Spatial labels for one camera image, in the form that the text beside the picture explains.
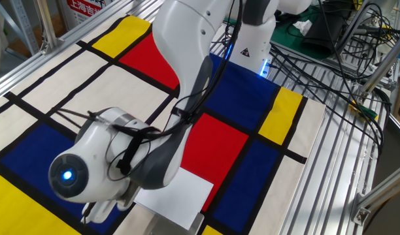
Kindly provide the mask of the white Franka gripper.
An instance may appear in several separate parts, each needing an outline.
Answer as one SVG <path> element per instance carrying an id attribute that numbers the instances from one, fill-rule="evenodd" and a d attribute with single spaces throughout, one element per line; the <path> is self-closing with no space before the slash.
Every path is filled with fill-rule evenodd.
<path id="1" fill-rule="evenodd" d="M 134 199 L 135 195 L 131 196 L 130 198 L 119 200 L 88 202 L 82 209 L 81 223 L 103 223 L 114 208 L 121 212 L 124 212 L 131 207 Z"/>

